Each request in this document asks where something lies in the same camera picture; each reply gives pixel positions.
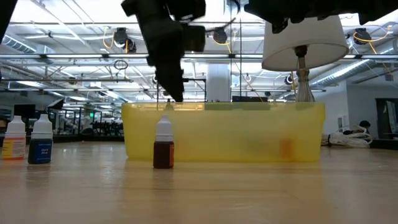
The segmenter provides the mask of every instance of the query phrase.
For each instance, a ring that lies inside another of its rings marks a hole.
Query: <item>spotlight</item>
[[[366,28],[357,28],[355,29],[355,34],[354,34],[354,42],[355,44],[358,45],[365,45],[367,44],[366,41],[361,41],[361,40],[372,40],[371,35],[366,32]]]
[[[244,77],[244,79],[245,79],[247,82],[250,82],[250,81],[251,81],[251,76],[250,76],[249,74],[246,74],[246,76]]]
[[[217,28],[213,32],[213,40],[219,44],[225,44],[228,36],[223,28]]]
[[[154,77],[152,78],[152,83],[155,84],[155,85],[157,84],[157,77],[156,77],[156,75],[154,75]]]
[[[127,29],[124,27],[119,27],[116,29],[116,32],[113,35],[114,43],[117,47],[123,48],[125,47],[126,40],[129,38],[126,33]]]
[[[75,77],[69,77],[69,84],[76,85],[77,84],[76,78]]]
[[[285,77],[285,84],[286,84],[286,85],[291,85],[291,84],[293,84],[293,80],[292,80],[292,77],[291,77],[290,75],[288,75],[288,76]]]

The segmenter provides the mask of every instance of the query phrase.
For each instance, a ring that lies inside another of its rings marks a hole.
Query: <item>black cable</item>
[[[239,15],[239,13],[241,12],[241,5],[240,5],[239,1],[238,0],[230,0],[230,1],[234,2],[235,5],[238,7],[238,12],[236,14]],[[212,28],[210,30],[206,30],[206,32],[214,32],[217,29],[225,29],[226,27],[231,25],[235,20],[236,20],[236,17],[234,19],[232,19],[231,21],[229,21],[227,24],[225,24],[225,25],[223,25],[221,27],[215,27],[215,28]]]
[[[113,66],[117,69],[117,70],[125,70],[129,67],[129,64],[125,61],[125,60],[117,60],[114,62]]]

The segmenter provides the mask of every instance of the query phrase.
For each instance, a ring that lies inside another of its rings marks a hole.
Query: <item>white dropper cap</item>
[[[6,134],[22,134],[25,133],[25,123],[21,116],[14,116],[14,119],[8,123]]]
[[[32,134],[52,134],[52,123],[47,114],[41,114],[33,126]]]
[[[173,128],[167,114],[163,114],[156,124],[155,141],[171,142],[173,141]]]

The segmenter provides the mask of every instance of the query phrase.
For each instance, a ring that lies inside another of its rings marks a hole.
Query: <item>translucent yellow container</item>
[[[126,103],[122,119],[130,159],[152,159],[156,123],[164,113],[173,125],[176,161],[319,159],[321,103]]]

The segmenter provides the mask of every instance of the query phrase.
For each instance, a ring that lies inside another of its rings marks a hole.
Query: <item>orange object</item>
[[[293,141],[291,139],[281,139],[279,150],[282,158],[291,160],[293,158]]]

